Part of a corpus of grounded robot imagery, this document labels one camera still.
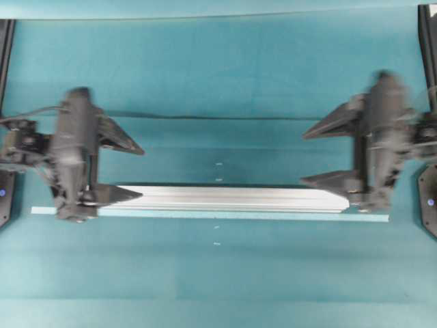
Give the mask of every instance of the black mounting plate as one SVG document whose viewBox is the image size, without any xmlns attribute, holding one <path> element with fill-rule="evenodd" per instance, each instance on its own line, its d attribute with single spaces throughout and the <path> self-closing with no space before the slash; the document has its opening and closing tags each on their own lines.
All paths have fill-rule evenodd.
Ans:
<svg viewBox="0 0 437 328">
<path fill-rule="evenodd" d="M 437 237 L 437 165 L 430 165 L 419 176 L 422 224 Z"/>
<path fill-rule="evenodd" d="M 14 196 L 15 173 L 0 171 L 0 227 L 11 217 Z"/>
</svg>

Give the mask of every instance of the teal fabric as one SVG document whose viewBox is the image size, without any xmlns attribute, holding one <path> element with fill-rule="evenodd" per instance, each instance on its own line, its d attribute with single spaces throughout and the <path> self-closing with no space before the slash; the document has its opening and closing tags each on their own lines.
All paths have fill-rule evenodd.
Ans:
<svg viewBox="0 0 437 328">
<path fill-rule="evenodd" d="M 2 18 L 137 19 L 281 14 L 322 10 L 391 8 L 429 0 L 3 0 Z"/>
<path fill-rule="evenodd" d="M 88 85 L 146 151 L 103 150 L 103 182 L 295 185 L 350 166 L 347 139 L 300 135 L 365 91 L 382 68 L 402 77 L 411 99 L 425 91 L 415 7 L 24 20 L 4 110 L 53 105 L 67 89 Z M 293 120 L 138 117 L 146 112 Z M 54 117 L 39 121 L 49 132 Z M 105 217 L 74 225 L 30 215 L 51 199 L 29 172 L 19 181 L 17 217 L 0 232 L 0 325 L 435 327 L 437 242 L 419 223 L 422 167 L 407 163 L 390 223 L 251 221 L 236 213 L 236 220 Z"/>
</svg>

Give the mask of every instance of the black wire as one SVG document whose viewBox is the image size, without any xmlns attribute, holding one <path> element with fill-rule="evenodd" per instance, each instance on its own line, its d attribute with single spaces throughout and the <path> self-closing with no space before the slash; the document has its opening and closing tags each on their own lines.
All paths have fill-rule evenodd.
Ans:
<svg viewBox="0 0 437 328">
<path fill-rule="evenodd" d="M 29 116 L 33 116 L 39 113 L 43 113 L 45 111 L 54 111 L 54 110 L 61 110 L 62 107 L 60 106 L 50 106 L 50 107 L 43 107 L 43 108 L 39 108 L 39 109 L 35 109 L 34 111 L 30 111 L 28 113 L 24 113 L 24 114 L 20 114 L 20 115 L 15 115 L 15 116 L 9 116 L 8 118 L 1 118 L 0 119 L 0 124 L 9 122 L 9 121 L 15 121 L 15 120 L 22 120 L 25 118 L 28 118 Z"/>
</svg>

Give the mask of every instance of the white strip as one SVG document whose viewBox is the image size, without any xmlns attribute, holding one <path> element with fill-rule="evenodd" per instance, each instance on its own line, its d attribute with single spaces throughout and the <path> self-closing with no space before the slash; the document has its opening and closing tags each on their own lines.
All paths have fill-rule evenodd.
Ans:
<svg viewBox="0 0 437 328">
<path fill-rule="evenodd" d="M 32 214 L 55 215 L 56 208 L 34 206 Z M 387 223 L 389 216 L 358 213 L 225 212 L 190 210 L 117 210 L 101 208 L 99 217 L 137 217 L 153 219 L 233 219 L 267 221 L 342 221 Z"/>
</svg>

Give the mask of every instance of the teal backdrop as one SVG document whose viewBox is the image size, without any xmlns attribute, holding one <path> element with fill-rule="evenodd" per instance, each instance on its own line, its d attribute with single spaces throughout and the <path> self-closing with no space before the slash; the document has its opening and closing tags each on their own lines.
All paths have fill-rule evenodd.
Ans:
<svg viewBox="0 0 437 328">
<path fill-rule="evenodd" d="M 301 176 L 350 167 L 350 140 L 301 135 L 364 92 L 376 71 L 396 72 L 412 103 L 423 103 L 412 2 L 259 16 L 20 20 L 4 114 L 55 105 L 86 85 L 146 151 L 103 150 L 102 182 L 298 185 Z M 54 116 L 37 119 L 43 131 L 53 129 Z M 0 231 L 0 327 L 434 328 L 437 241 L 420 224 L 422 169 L 407 163 L 389 223 L 235 213 L 74 225 L 30 214 L 52 203 L 40 178 L 26 173 L 14 219 Z"/>
</svg>

